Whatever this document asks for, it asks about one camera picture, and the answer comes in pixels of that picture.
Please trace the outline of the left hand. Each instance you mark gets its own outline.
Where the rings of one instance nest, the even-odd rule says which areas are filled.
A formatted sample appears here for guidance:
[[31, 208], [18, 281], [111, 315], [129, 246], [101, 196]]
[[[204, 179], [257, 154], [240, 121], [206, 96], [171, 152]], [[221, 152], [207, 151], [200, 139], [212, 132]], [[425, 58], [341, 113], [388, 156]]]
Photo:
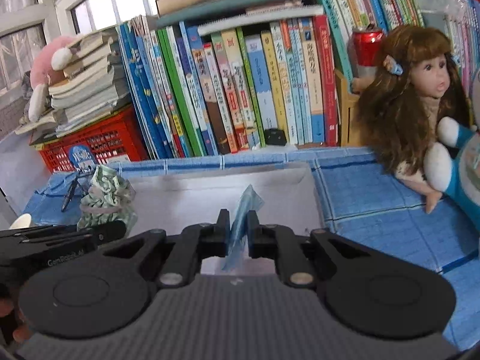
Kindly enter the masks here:
[[13, 341], [22, 343], [32, 336], [32, 332], [24, 322], [24, 316], [16, 308], [11, 299], [0, 302], [1, 339], [6, 345]]

